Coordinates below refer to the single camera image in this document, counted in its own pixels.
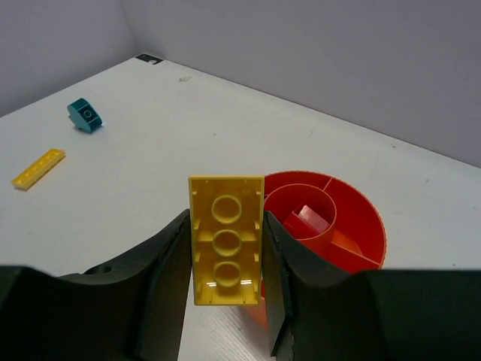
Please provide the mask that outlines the small red lego brick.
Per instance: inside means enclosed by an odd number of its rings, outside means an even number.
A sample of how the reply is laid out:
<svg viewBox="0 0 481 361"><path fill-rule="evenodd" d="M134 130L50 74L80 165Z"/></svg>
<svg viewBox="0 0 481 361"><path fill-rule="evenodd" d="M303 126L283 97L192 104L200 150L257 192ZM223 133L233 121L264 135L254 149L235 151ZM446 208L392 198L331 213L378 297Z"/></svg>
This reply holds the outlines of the small red lego brick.
<svg viewBox="0 0 481 361"><path fill-rule="evenodd" d="M283 226L297 239L313 238L321 235L330 223L308 205L300 205L284 220Z"/></svg>

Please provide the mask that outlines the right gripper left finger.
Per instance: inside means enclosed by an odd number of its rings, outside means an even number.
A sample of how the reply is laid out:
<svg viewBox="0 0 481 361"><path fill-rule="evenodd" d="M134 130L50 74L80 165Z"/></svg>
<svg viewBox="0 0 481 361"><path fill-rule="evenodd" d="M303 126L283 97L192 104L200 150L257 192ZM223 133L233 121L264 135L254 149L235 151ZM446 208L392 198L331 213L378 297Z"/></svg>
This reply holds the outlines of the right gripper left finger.
<svg viewBox="0 0 481 361"><path fill-rule="evenodd" d="M82 274L1 269L3 360L175 360L191 277L188 211Z"/></svg>

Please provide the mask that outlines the large yellow lego brick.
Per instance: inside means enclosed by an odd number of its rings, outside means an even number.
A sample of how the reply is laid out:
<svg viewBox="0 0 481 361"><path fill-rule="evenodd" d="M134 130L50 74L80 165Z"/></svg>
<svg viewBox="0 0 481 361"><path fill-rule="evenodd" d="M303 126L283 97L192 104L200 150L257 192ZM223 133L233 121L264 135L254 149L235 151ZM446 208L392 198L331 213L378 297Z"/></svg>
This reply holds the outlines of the large yellow lego brick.
<svg viewBox="0 0 481 361"><path fill-rule="evenodd" d="M196 305L260 302L264 182L262 175L189 176Z"/></svg>

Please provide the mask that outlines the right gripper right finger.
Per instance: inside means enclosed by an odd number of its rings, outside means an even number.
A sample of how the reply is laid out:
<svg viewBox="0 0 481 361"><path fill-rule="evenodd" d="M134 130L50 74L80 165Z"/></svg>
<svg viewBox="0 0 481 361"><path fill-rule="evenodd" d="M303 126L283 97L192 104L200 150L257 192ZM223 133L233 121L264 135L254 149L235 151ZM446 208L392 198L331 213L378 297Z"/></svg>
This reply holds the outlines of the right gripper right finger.
<svg viewBox="0 0 481 361"><path fill-rule="evenodd" d="M477 270L350 274L265 212L262 274L278 360L478 360Z"/></svg>

